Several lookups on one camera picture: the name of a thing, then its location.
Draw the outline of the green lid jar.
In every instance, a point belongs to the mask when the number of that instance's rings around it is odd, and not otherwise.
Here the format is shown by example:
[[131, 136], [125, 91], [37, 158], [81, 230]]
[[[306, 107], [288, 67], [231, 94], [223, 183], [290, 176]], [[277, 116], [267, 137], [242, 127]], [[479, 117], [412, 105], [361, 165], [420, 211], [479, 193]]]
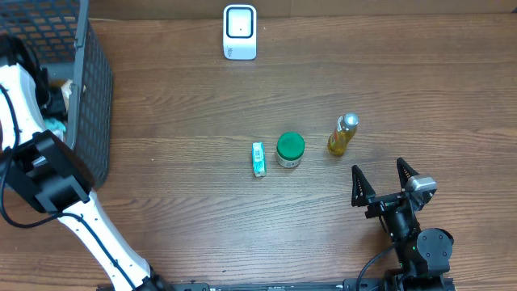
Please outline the green lid jar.
[[297, 167], [305, 152], [305, 140], [299, 133], [282, 134], [276, 144], [275, 158], [285, 168]]

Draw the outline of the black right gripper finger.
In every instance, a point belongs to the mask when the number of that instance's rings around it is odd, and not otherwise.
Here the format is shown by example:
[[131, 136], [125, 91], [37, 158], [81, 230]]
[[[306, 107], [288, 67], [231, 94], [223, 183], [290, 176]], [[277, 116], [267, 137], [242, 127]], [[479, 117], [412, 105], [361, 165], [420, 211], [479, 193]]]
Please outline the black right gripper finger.
[[354, 165], [351, 171], [353, 183], [351, 205], [355, 207], [366, 206], [371, 199], [376, 197], [376, 192], [357, 165]]
[[400, 180], [401, 188], [405, 188], [409, 179], [418, 175], [418, 172], [413, 169], [404, 158], [397, 159], [397, 172]]

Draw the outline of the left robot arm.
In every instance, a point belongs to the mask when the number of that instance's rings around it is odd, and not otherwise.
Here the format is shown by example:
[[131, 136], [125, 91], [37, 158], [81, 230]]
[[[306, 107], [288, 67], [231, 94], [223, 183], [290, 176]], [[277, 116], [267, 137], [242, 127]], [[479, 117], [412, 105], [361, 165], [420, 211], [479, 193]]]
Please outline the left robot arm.
[[3, 219], [20, 229], [58, 220], [73, 231], [111, 280], [112, 290], [169, 290], [170, 284], [124, 240], [99, 202], [87, 165], [53, 131], [44, 115], [68, 111], [63, 90], [50, 84], [36, 53], [15, 36], [1, 36], [1, 186], [10, 187], [45, 218]]

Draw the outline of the teal tissue pack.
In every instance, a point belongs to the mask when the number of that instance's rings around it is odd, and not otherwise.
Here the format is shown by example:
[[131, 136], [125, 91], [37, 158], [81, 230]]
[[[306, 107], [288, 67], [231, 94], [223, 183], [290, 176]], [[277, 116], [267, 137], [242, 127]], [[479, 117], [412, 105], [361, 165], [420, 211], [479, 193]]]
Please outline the teal tissue pack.
[[256, 177], [264, 177], [267, 175], [266, 155], [263, 143], [261, 141], [252, 144], [252, 167]]

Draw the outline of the yellow dish soap bottle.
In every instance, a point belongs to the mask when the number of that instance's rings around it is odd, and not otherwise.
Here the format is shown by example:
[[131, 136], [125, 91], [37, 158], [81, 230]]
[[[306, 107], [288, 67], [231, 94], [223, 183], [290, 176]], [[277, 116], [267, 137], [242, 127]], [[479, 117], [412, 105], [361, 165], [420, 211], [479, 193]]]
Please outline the yellow dish soap bottle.
[[327, 148], [330, 153], [338, 156], [344, 155], [348, 143], [355, 136], [359, 125], [359, 117], [349, 112], [338, 118], [333, 133], [329, 136]]

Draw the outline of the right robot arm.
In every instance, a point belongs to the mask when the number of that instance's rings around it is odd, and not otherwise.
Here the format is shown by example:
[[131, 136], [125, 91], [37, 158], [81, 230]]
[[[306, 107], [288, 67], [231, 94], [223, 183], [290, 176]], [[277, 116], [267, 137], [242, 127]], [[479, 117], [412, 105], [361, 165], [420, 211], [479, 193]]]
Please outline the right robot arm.
[[[440, 228], [423, 230], [416, 217], [435, 195], [436, 181], [398, 158], [401, 190], [378, 196], [359, 166], [354, 165], [351, 172], [351, 205], [365, 207], [366, 218], [379, 219], [391, 246], [370, 259], [347, 286], [356, 290], [454, 290], [453, 279], [444, 276], [450, 271], [453, 236]], [[368, 283], [364, 275], [369, 267], [390, 251], [396, 253], [399, 268], [389, 269], [382, 278]]]

